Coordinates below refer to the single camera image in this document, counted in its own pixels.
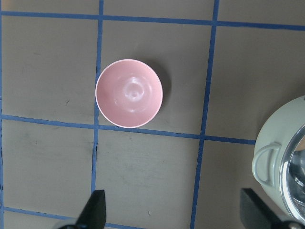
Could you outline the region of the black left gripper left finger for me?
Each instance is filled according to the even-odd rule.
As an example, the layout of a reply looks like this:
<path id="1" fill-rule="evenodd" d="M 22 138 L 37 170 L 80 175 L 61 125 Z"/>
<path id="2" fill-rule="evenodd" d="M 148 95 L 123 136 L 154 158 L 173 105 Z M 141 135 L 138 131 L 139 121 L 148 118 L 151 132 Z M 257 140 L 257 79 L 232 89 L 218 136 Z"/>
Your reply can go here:
<path id="1" fill-rule="evenodd" d="M 91 194 L 81 214 L 76 220 L 78 229 L 103 229 L 106 224 L 106 199 L 104 190 Z"/>

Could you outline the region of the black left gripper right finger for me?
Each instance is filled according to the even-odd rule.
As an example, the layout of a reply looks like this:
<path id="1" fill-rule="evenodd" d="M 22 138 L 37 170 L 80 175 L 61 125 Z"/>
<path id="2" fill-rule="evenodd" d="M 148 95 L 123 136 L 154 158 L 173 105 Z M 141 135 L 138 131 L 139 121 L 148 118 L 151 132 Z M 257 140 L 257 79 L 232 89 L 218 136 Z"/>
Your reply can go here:
<path id="1" fill-rule="evenodd" d="M 240 191 L 240 220 L 246 229 L 278 229 L 282 224 L 251 188 Z"/>

